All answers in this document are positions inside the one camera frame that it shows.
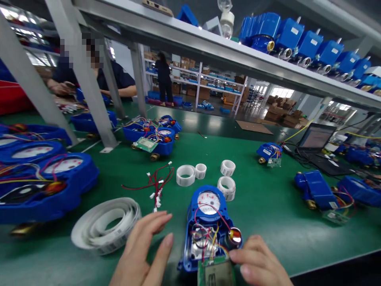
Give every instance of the workbench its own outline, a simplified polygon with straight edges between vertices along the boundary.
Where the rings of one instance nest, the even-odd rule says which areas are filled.
[[[127,103],[124,107],[130,118],[138,115],[137,104]],[[86,153],[100,169],[97,186],[82,196],[79,208],[60,220],[45,224],[29,237],[9,237],[13,226],[0,226],[1,285],[107,285],[123,250],[99,257],[76,248],[70,239],[72,227],[90,208],[123,196],[133,198],[140,205],[142,215],[152,212],[154,202],[149,195],[153,189],[127,191],[121,184],[146,185],[146,173],[153,173],[168,161],[173,162],[175,169],[198,163],[204,163],[208,169],[205,179],[196,180],[190,187],[178,186],[173,178],[163,190],[161,210],[173,213],[173,218],[163,233],[154,237],[148,257],[152,261],[161,238],[169,232],[174,233],[175,243],[163,285],[186,284],[179,278],[176,267],[184,250],[187,208],[194,190],[206,184],[217,184],[222,176],[219,168],[225,159],[237,166],[232,176],[237,186],[235,199],[227,203],[230,218],[242,231],[244,239],[252,234],[261,235],[290,276],[381,249],[380,209],[360,208],[347,225],[336,226],[323,219],[319,211],[309,210],[300,198],[294,176],[306,169],[298,162],[283,155],[281,168],[268,168],[258,163],[256,150],[263,142],[285,140],[297,130],[267,126],[274,135],[254,133],[242,130],[233,118],[148,107],[149,118],[169,114],[182,125],[180,140],[175,142],[172,155],[151,162],[148,153],[130,148],[122,130],[115,133],[122,143],[109,154],[99,153],[102,144],[94,145],[88,140],[74,146],[71,152],[81,152],[94,145]],[[43,124],[33,112],[3,116],[1,120],[5,124]],[[329,185],[336,185],[335,179],[326,177],[326,180]]]

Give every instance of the cardboard sheet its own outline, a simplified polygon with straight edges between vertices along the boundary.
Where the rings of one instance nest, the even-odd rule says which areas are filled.
[[[236,122],[238,123],[239,127],[241,127],[241,129],[243,130],[273,135],[273,133],[262,124],[238,121],[238,120],[236,120]]]

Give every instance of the laptop screen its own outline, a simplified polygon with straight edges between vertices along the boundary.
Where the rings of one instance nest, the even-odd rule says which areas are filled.
[[[335,130],[322,128],[319,126],[310,126],[304,134],[299,144],[301,148],[320,148],[322,149]]]

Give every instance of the fingernail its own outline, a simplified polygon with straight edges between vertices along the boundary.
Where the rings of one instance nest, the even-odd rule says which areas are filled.
[[[166,246],[172,246],[173,244],[173,233],[171,232],[164,238],[164,244]]]
[[[247,265],[242,265],[240,267],[240,270],[241,270],[241,274],[242,276],[244,276],[245,278],[249,278],[250,277],[250,269]]]
[[[229,256],[230,256],[230,258],[232,258],[232,259],[234,259],[234,258],[236,257],[236,255],[237,255],[237,252],[236,252],[235,250],[231,250],[231,251],[229,252]]]

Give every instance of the person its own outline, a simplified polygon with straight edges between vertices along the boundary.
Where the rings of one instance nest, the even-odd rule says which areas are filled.
[[[159,59],[155,62],[155,68],[158,70],[160,101],[162,102],[161,105],[165,106],[165,93],[167,93],[167,101],[171,103],[171,106],[173,106],[172,81],[170,77],[171,72],[164,53],[159,53]]]
[[[122,257],[109,286],[160,286],[173,246],[173,233],[162,240],[156,257],[146,261],[152,237],[160,233],[171,220],[166,211],[150,213],[132,229]],[[251,236],[242,249],[229,252],[230,259],[241,265],[244,280],[255,286],[293,286],[286,270],[260,236]]]
[[[94,70],[101,93],[110,96],[106,77],[101,67],[102,64],[99,61],[95,45],[91,44],[91,39],[86,39],[86,50],[90,52],[91,68]],[[70,95],[73,92],[73,88],[79,87],[77,78],[75,77],[71,66],[72,64],[69,62],[68,57],[60,57],[52,78],[47,82],[48,88],[56,95]],[[132,101],[132,97],[136,95],[135,80],[122,68],[121,65],[114,61],[111,61],[111,68],[114,72],[119,96],[126,101]]]

